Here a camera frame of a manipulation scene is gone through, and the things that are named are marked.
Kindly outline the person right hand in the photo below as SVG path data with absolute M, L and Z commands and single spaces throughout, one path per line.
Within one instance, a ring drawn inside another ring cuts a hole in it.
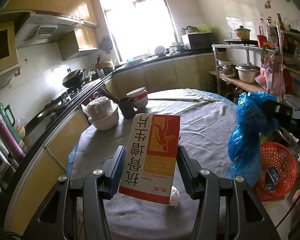
M 296 202 L 296 200 L 297 200 L 297 198 L 299 197 L 299 195 L 300 195 L 300 189 L 298 189 L 298 190 L 295 192 L 295 194 L 294 194 L 294 196 L 293 196 L 293 203 Z

